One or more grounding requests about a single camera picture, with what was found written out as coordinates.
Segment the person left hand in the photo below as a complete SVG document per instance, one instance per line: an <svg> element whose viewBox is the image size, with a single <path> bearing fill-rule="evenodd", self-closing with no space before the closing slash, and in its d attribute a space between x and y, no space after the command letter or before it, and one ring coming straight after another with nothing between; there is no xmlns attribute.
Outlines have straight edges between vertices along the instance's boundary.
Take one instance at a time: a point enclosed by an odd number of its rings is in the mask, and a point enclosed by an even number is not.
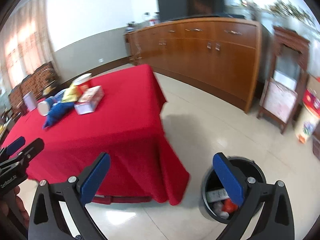
<svg viewBox="0 0 320 240"><path fill-rule="evenodd" d="M29 228L30 216L25 209L23 200L18 196L21 189L16 186L12 191L10 191L6 196L1 197L1 211L7 217L9 211L17 211L19 217L23 220L23 224L26 228Z"/></svg>

